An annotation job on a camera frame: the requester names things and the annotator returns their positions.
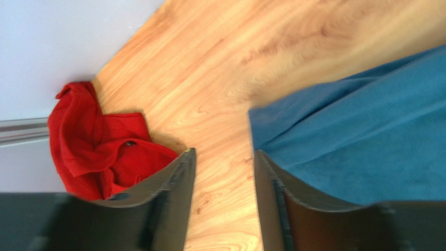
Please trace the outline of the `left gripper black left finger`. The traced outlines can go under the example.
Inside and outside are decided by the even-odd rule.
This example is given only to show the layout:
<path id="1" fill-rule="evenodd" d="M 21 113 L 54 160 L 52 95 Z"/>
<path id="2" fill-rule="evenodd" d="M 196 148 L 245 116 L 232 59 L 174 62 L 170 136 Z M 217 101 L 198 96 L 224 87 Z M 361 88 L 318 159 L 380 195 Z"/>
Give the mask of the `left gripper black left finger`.
<path id="1" fill-rule="evenodd" d="M 1 250 L 183 250 L 195 174 L 190 148 L 107 200 L 2 193 Z"/>

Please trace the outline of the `teal blue t shirt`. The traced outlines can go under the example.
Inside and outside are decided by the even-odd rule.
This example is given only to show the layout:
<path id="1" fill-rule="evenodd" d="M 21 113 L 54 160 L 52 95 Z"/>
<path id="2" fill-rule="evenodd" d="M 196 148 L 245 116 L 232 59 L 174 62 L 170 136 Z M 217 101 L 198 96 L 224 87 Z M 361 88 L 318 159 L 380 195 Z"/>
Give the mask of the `teal blue t shirt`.
<path id="1" fill-rule="evenodd" d="M 445 46 L 249 111 L 253 147 L 333 197 L 445 199 Z"/>

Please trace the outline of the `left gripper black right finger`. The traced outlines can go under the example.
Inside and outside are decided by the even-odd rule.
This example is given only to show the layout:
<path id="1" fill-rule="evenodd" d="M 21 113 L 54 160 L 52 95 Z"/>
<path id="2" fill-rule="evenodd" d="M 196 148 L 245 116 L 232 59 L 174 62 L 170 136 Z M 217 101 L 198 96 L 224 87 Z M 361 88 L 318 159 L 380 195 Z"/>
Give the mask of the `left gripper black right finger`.
<path id="1" fill-rule="evenodd" d="M 360 206 L 321 192 L 254 154 L 265 250 L 445 250 L 445 202 Z"/>

